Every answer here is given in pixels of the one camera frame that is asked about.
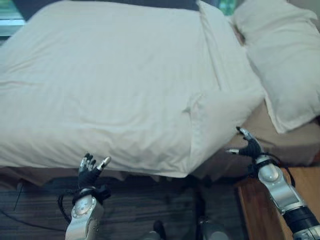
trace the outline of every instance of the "white bed sheet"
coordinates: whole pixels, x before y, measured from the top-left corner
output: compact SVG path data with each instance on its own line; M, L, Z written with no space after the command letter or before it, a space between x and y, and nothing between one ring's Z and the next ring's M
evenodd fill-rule
M0 49L0 166L185 177L263 89L223 14L60 1Z

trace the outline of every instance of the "robot leg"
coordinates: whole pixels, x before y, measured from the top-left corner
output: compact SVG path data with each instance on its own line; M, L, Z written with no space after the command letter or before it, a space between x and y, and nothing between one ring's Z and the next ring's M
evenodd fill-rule
M231 240L223 225L212 223L210 220L200 222L203 240Z

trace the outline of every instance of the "pillow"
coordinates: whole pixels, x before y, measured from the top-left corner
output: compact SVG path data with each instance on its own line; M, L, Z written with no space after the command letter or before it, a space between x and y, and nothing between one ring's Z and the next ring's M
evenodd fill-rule
M317 19L317 15L285 0L246 0L234 12L233 21L250 45L267 34L292 21Z
M295 19L268 30L247 47L247 56L267 92L278 133L320 115L320 33L310 20Z

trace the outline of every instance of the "robotic hand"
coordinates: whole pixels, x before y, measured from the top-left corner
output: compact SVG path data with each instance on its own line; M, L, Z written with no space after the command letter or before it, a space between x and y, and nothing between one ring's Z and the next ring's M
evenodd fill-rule
M109 189L103 185L95 188L95 182L103 169L110 163L107 156L96 166L96 160L87 153L80 164L78 174L79 190L72 200L72 220L66 230L66 240L94 240L99 221L104 213L103 201L111 196Z
M252 158L250 170L269 191L270 197L293 233L294 240L320 240L320 224L297 190L287 183L282 170L264 152L258 140L246 129L237 127L248 145L226 152Z

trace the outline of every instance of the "black cable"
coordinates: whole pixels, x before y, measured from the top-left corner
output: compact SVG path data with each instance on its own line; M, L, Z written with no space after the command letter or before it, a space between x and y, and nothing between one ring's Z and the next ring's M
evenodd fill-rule
M290 181L291 181L291 185L292 185L294 188L296 187L296 181L295 181L295 179L294 179L294 176L292 176L292 174L291 174L288 166L284 165L284 163L280 160L280 158L278 158L276 155L274 155L274 154L272 154L272 153L269 153L269 152L263 152L262 155L268 155L268 156L270 156L270 157L273 157L273 158L277 161L277 163L280 164L281 167L283 167L283 168L287 171L287 173L289 174L289 176L290 176Z
M63 230L63 229L58 229L58 228L53 228L53 227L48 227L48 226L41 226L41 225L36 225L36 224L33 224L33 223L29 223L29 222L26 222L26 221L22 221L22 220L19 220L17 219L16 217L14 216L10 216L9 214L7 214L6 212L4 212L2 209L0 209L0 212L5 215L7 218L13 220L13 221L16 221L18 223L21 223L21 224L24 224L24 225L27 225L27 226L30 226L30 227L34 227L34 228L39 228L39 229L46 229L46 230L52 230L52 231L57 231L57 232L65 232L66 230Z
M65 209L64 209L64 196L65 195L72 195L73 196L74 194L75 193L73 191L65 192L65 193L59 195L59 197L57 199L57 203L58 203L58 207L60 209L60 212L62 213L64 219L66 220L66 222L68 224L71 223L71 219L70 219L70 217L68 217L68 215L66 214Z

